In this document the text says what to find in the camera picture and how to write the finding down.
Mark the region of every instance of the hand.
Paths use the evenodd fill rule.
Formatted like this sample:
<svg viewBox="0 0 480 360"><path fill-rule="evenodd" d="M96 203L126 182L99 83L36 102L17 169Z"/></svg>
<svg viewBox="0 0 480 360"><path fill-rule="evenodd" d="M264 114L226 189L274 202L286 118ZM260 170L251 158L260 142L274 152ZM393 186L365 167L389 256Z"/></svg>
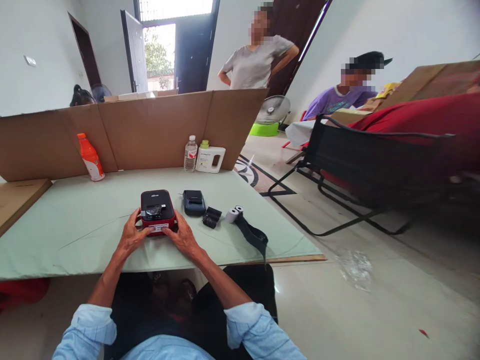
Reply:
<svg viewBox="0 0 480 360"><path fill-rule="evenodd" d="M175 210L175 216L176 222L178 223L178 232L173 232L168 227L163 228L162 231L173 241L183 255L190 260L195 261L204 250L195 240L192 229L182 214Z"/></svg>
<svg viewBox="0 0 480 360"><path fill-rule="evenodd" d="M144 228L138 231L135 224L140 220L140 208L137 208L128 218L123 232L121 234L120 243L116 248L122 255L130 256L136 249L142 245L145 237L153 231L153 227Z"/></svg>

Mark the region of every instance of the boy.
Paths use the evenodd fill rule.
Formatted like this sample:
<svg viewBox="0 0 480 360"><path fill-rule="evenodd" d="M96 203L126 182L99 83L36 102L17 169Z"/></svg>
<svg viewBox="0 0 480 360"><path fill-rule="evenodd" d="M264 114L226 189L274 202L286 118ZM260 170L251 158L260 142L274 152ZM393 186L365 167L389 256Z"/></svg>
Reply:
<svg viewBox="0 0 480 360"><path fill-rule="evenodd" d="M363 106L368 99L377 96L375 91L367 91L362 86L370 80L376 69L383 69L392 59L384 59L379 51L364 53L350 58L350 63L341 71L341 83L322 92L308 107L305 120L313 120L318 114L330 115L338 109Z"/></svg>

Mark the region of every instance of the door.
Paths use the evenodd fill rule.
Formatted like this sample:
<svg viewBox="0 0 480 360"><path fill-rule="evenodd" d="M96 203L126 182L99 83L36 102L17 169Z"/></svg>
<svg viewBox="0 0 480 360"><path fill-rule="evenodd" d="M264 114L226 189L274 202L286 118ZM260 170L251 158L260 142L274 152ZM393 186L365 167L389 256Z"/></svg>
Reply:
<svg viewBox="0 0 480 360"><path fill-rule="evenodd" d="M147 60L145 58L144 26L125 10L120 10L126 58L132 93L148 91Z"/></svg>
<svg viewBox="0 0 480 360"><path fill-rule="evenodd" d="M175 76L179 94L207 89L213 26L210 14L190 16L176 22Z"/></svg>
<svg viewBox="0 0 480 360"><path fill-rule="evenodd" d="M313 36L327 12L331 0L296 0L273 2L272 35L280 35L300 49L300 53L271 78L268 96L285 95L302 63Z"/></svg>
<svg viewBox="0 0 480 360"><path fill-rule="evenodd" d="M75 34L76 43L78 45L78 50L80 51L88 83L90 84L90 88L93 88L94 85L101 84L102 81L100 80L99 68L95 61L94 49L92 48L89 33L72 15L68 15L70 16L71 25L73 27L73 32Z"/></svg>

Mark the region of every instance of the gray t-shirt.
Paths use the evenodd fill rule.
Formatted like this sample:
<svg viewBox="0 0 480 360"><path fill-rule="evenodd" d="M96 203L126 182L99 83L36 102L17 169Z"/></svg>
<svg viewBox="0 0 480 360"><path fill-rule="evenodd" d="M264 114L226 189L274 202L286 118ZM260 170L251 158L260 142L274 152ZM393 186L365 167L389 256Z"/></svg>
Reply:
<svg viewBox="0 0 480 360"><path fill-rule="evenodd" d="M255 51L251 51L248 46L239 48L222 67L225 73L231 72L230 89L266 88L273 60L283 55L293 44L275 35L265 38Z"/></svg>

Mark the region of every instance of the green bucket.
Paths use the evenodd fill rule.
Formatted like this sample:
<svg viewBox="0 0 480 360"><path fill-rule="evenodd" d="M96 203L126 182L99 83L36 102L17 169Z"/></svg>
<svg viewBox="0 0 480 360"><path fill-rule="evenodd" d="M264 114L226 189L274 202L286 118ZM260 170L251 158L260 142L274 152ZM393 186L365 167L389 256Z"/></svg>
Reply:
<svg viewBox="0 0 480 360"><path fill-rule="evenodd" d="M253 136L277 136L279 134L279 123L265 125L260 123L254 123L250 130L250 135Z"/></svg>

